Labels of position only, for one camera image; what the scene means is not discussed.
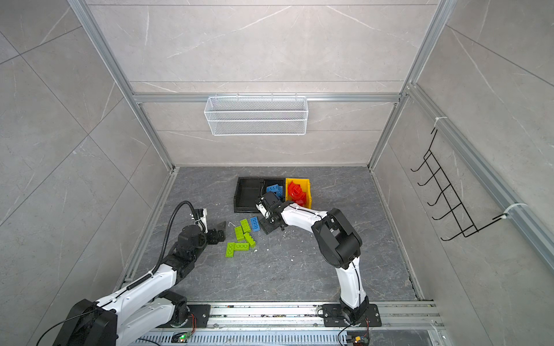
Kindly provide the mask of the green lego brick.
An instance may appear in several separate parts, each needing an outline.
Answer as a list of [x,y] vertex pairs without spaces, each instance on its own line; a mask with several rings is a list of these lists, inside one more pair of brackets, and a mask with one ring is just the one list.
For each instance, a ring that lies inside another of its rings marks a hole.
[[241,226],[235,227],[235,236],[238,242],[244,242],[245,237]]
[[225,257],[233,258],[234,253],[235,253],[235,243],[233,243],[233,242],[227,243]]
[[252,229],[251,229],[249,221],[247,219],[242,219],[241,222],[240,222],[240,226],[241,226],[242,232],[244,234],[251,233]]

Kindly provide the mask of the green lego brick horizontal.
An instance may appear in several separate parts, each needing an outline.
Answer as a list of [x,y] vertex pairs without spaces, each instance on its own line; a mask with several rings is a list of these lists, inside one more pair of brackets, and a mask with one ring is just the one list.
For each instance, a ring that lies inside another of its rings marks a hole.
[[248,243],[234,243],[234,251],[249,251],[250,245]]

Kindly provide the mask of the green lego brick side-lying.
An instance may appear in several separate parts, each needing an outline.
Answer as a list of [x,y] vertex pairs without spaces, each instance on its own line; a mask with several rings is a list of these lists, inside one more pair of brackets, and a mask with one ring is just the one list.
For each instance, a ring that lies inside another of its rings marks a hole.
[[244,238],[245,238],[245,241],[249,244],[250,248],[255,248],[255,247],[256,247],[256,242],[255,242],[255,240],[252,238],[252,236],[250,235],[250,233],[245,233],[245,234],[244,234]]

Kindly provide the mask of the red lego brick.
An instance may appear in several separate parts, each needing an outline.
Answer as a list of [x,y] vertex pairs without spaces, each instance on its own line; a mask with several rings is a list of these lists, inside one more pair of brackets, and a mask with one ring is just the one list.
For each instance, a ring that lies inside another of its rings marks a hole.
[[307,203],[307,193],[297,183],[291,182],[288,185],[288,196],[298,206],[305,206]]

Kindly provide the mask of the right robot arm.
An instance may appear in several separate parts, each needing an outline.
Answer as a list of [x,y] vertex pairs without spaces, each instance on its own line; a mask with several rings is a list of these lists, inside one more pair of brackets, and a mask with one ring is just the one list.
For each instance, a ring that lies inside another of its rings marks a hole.
[[262,216],[261,228],[267,234],[287,226],[313,234],[322,256],[336,269],[344,318],[350,325],[361,323],[369,307],[359,266],[362,239],[346,216],[337,208],[318,211],[291,200],[283,202],[272,192],[260,197],[255,206]]

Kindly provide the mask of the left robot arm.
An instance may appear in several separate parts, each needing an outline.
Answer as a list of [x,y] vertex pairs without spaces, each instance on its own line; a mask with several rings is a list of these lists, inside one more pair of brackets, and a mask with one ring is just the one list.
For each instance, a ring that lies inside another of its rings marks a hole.
[[160,265],[105,297],[75,304],[54,344],[129,345],[160,325],[184,325],[190,316],[187,299],[172,289],[207,246],[225,241],[226,227],[225,222],[206,231],[196,224],[184,227]]

